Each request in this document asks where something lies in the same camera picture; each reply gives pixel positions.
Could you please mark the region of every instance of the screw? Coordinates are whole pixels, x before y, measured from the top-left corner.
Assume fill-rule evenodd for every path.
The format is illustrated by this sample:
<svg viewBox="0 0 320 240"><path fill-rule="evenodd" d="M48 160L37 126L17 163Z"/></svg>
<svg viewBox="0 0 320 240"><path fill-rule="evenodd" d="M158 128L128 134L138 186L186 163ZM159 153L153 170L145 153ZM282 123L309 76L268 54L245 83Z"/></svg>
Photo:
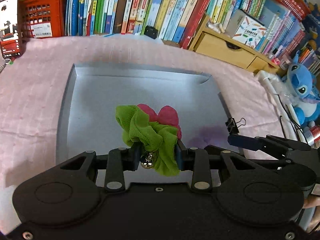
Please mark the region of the screw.
<svg viewBox="0 0 320 240"><path fill-rule="evenodd" d="M111 181L107 184L107 188L109 189L120 189L122 187L122 183L119 181Z"/></svg>
<svg viewBox="0 0 320 240"><path fill-rule="evenodd" d="M294 234L294 232L289 232L285 235L285 239L286 240L293 240L296 237L296 235Z"/></svg>
<svg viewBox="0 0 320 240"><path fill-rule="evenodd" d="M210 187L210 184L205 181L199 181L194 184L196 189L207 189Z"/></svg>
<svg viewBox="0 0 320 240"><path fill-rule="evenodd" d="M22 234L22 237L25 239L25 240L32 240L33 239L33 235L30 233L30 232L24 232Z"/></svg>

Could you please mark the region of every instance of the barcode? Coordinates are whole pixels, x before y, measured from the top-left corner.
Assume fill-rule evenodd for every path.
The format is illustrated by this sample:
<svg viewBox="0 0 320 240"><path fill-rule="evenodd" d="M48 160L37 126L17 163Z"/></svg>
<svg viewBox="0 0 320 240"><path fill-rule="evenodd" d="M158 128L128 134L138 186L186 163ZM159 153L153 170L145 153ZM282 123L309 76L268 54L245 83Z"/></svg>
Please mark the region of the barcode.
<svg viewBox="0 0 320 240"><path fill-rule="evenodd" d="M52 34L51 33L35 33L35 36L38 37L38 36L51 36Z"/></svg>

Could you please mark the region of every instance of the drawer handle cutout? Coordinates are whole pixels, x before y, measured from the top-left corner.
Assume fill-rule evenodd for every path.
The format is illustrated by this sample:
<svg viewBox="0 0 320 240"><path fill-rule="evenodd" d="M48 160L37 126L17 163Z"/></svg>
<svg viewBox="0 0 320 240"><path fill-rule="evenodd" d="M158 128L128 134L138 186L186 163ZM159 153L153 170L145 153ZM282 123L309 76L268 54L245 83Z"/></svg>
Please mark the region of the drawer handle cutout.
<svg viewBox="0 0 320 240"><path fill-rule="evenodd" d="M227 47L228 47L229 49L234 49L234 50L241 49L239 46L234 45L234 44L232 44L232 43L230 43L230 42L228 42L228 41L226 41L226 45L227 45Z"/></svg>

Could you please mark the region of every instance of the plush toy nose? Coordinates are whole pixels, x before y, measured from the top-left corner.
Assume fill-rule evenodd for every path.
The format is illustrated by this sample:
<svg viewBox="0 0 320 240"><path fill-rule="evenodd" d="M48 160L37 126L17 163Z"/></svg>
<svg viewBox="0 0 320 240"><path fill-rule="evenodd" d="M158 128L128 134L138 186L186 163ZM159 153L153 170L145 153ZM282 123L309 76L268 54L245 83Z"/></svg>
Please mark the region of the plush toy nose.
<svg viewBox="0 0 320 240"><path fill-rule="evenodd" d="M299 86L299 79L298 79L298 76L296 74L293 74L292 76L292 85L294 85L295 87L298 87Z"/></svg>

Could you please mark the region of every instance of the pink plush toy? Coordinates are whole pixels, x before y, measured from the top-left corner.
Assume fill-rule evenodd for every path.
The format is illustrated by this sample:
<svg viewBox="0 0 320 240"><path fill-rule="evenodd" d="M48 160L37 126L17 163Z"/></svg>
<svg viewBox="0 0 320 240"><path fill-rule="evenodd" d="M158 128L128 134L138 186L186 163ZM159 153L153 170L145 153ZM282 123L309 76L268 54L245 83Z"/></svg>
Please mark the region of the pink plush toy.
<svg viewBox="0 0 320 240"><path fill-rule="evenodd" d="M148 105L138 104L138 107L149 115L150 122L158 122L159 124L167 124L174 126L178 129L177 137L181 139L181 128L179 126L179 117L177 111L171 106L164 106L161 108L159 114Z"/></svg>

